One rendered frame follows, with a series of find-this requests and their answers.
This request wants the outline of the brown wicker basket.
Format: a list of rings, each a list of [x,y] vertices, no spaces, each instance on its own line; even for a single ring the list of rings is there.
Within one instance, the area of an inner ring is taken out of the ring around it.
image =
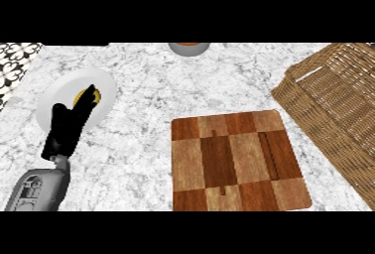
[[[375,210],[375,47],[330,44],[287,69],[272,96]]]

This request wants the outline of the yellow fruit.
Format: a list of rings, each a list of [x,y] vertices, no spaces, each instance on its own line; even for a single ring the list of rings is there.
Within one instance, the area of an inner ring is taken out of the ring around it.
[[[82,99],[82,96],[83,96],[85,92],[86,92],[86,89],[83,89],[82,92],[77,94],[77,97],[76,97],[76,99],[74,99],[74,107],[76,107],[76,105],[77,105],[77,103],[79,103],[79,101],[80,101],[80,99]],[[95,102],[97,104],[100,104],[100,101],[101,101],[101,93],[100,93],[100,90],[98,90],[98,89],[97,89],[95,92],[94,92],[94,96],[95,96],[94,102]]]

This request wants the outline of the checkered wooden cutting board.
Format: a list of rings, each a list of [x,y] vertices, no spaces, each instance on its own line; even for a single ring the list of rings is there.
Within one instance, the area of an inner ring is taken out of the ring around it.
[[[312,206],[275,110],[172,121],[173,209],[294,210]]]

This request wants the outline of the white round plate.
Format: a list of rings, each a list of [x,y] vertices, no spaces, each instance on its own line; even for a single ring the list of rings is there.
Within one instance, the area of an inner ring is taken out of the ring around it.
[[[101,99],[85,130],[91,130],[107,116],[116,102],[117,94],[117,85],[113,76],[100,68],[77,69],[58,78],[41,97],[36,117],[39,125],[46,132],[51,132],[54,105],[64,103],[73,109],[80,92],[92,84],[100,91]]]

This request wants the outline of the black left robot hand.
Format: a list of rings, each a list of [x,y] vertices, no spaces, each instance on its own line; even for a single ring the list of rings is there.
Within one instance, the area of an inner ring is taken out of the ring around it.
[[[45,160],[52,160],[58,155],[67,157],[73,155],[95,107],[94,84],[83,93],[73,109],[63,103],[54,105],[52,129],[42,153],[42,158]]]

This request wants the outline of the grey round pot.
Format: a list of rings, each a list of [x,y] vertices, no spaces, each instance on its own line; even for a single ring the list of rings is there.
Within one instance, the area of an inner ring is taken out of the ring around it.
[[[182,45],[178,43],[170,43],[169,47],[172,49],[172,51],[182,57],[197,57],[201,54],[206,53],[206,51],[210,48],[210,44],[209,43],[200,43],[196,45]]]

